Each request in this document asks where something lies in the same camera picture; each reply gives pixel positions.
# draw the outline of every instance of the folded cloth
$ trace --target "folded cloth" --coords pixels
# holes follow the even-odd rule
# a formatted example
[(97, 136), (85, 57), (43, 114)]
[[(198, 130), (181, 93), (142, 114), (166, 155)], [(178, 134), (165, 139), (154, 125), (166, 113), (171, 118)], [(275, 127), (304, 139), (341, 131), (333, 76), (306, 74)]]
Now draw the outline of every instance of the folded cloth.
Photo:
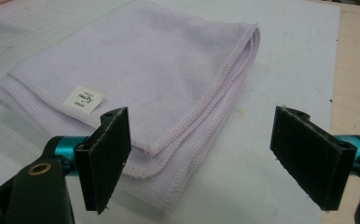
[[(51, 135), (89, 135), (104, 112), (127, 106), (132, 153), (118, 188), (171, 207), (228, 115), (258, 42), (255, 24), (131, 2), (10, 70), (0, 104)], [(90, 113), (64, 104), (77, 86), (104, 99)]]

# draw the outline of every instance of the fabric label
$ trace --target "fabric label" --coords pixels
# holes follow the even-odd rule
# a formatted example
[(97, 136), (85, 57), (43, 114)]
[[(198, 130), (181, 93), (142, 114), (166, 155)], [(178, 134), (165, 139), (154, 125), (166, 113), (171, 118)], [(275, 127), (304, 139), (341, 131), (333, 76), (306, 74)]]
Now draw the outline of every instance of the fabric label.
[(90, 114), (90, 112), (98, 106), (103, 98), (104, 96), (96, 91), (91, 91), (85, 87), (77, 86), (63, 103), (77, 108), (84, 113)]

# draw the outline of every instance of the folded towel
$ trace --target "folded towel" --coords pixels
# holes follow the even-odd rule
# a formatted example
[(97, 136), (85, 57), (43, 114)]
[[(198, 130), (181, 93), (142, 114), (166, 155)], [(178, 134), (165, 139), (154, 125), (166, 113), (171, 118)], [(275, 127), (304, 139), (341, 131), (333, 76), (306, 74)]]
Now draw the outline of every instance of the folded towel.
[[(201, 163), (242, 86), (256, 25), (131, 2), (18, 64), (0, 103), (51, 135), (89, 135), (129, 108), (132, 153), (118, 188), (171, 207)], [(77, 86), (104, 96), (89, 113), (63, 102)]]

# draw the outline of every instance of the wooden table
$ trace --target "wooden table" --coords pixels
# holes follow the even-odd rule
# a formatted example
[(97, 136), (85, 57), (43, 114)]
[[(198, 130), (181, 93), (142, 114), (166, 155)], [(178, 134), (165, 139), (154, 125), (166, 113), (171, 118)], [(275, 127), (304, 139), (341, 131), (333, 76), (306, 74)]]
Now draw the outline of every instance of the wooden table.
[[(332, 109), (331, 133), (360, 134), (360, 7), (340, 7), (338, 56)], [(360, 200), (360, 178), (348, 180), (339, 211), (323, 213), (323, 223), (354, 223)]]

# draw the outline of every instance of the microfiber cloth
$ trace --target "microfiber cloth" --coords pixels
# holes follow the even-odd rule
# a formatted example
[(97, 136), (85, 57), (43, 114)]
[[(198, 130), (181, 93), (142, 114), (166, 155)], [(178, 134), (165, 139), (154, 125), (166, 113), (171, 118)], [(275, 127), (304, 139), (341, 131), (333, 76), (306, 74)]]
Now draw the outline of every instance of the microfiber cloth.
[[(10, 70), (0, 104), (50, 135), (90, 135), (103, 113), (127, 106), (132, 152), (118, 188), (168, 208), (228, 115), (258, 43), (255, 24), (135, 1)], [(77, 86), (104, 99), (90, 113), (64, 104)]]

